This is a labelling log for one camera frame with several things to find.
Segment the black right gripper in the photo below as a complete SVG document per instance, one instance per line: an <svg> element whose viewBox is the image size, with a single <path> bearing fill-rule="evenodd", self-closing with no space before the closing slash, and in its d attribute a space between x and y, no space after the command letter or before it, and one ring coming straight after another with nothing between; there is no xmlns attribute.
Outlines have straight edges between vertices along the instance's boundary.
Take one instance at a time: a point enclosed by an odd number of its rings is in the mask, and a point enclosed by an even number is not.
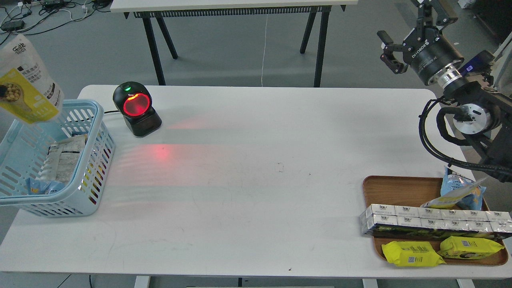
<svg viewBox="0 0 512 288"><path fill-rule="evenodd" d="M432 77L448 64L462 66L464 58L442 35L443 29L457 22L458 15L446 0L412 0L418 9L416 27L395 44L390 35L379 30L377 36L384 44L380 59L395 74L405 73L408 65L424 85L433 84ZM398 61L394 52L402 52L406 64Z"/></svg>

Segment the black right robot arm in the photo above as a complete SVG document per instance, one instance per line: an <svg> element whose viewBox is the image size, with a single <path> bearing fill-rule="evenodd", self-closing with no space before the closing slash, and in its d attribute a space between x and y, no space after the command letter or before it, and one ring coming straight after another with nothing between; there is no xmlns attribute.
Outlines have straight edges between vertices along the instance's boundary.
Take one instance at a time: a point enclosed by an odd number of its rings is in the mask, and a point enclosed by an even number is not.
<svg viewBox="0 0 512 288"><path fill-rule="evenodd" d="M430 100L420 115L419 135L424 148L448 165L485 172L500 182L511 182L511 97L492 87L494 55L482 51L467 63L442 31L458 20L444 0L414 0L418 10L415 27L401 44L386 31L378 31L383 53L380 59L395 74L408 68L424 85L438 84L443 95ZM457 146L471 146L478 163L465 162L440 152L428 139L426 119L437 103L440 136Z"/></svg>

